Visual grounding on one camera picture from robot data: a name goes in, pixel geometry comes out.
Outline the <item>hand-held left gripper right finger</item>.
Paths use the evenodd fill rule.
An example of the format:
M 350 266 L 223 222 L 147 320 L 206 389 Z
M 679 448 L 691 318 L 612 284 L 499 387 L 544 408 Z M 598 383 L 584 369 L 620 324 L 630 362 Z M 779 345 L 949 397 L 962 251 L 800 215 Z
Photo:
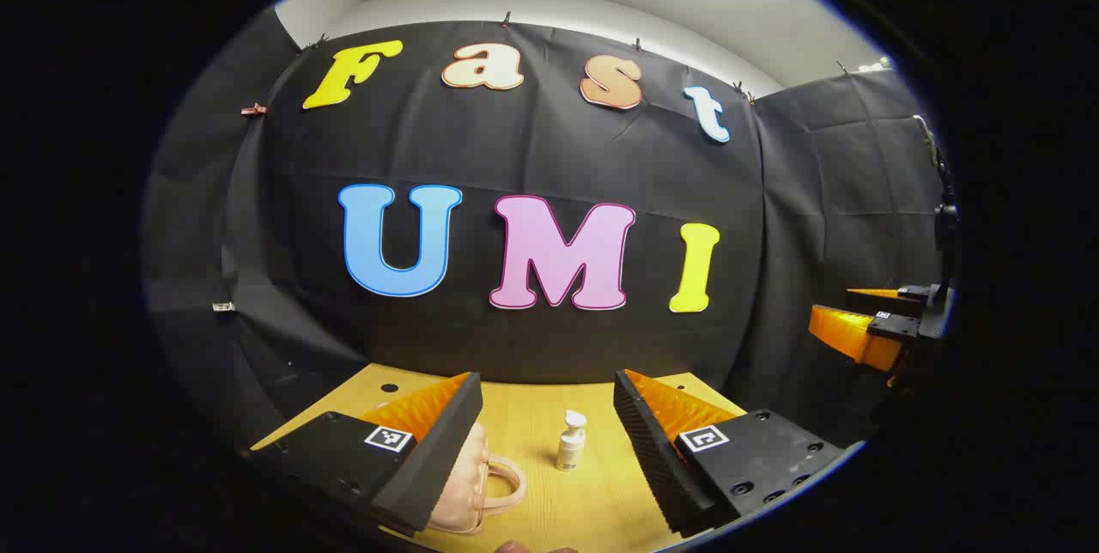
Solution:
M 629 369 L 613 403 L 671 533 L 697 537 L 766 513 L 843 465 L 837 447 L 774 410 L 734 414 Z

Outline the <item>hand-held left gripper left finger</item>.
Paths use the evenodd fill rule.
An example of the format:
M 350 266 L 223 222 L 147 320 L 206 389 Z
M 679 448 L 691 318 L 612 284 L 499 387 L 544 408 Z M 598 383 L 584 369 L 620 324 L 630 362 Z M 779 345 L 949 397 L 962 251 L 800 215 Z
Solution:
M 480 411 L 482 377 L 467 372 L 360 416 L 325 410 L 252 460 L 342 521 L 415 537 Z

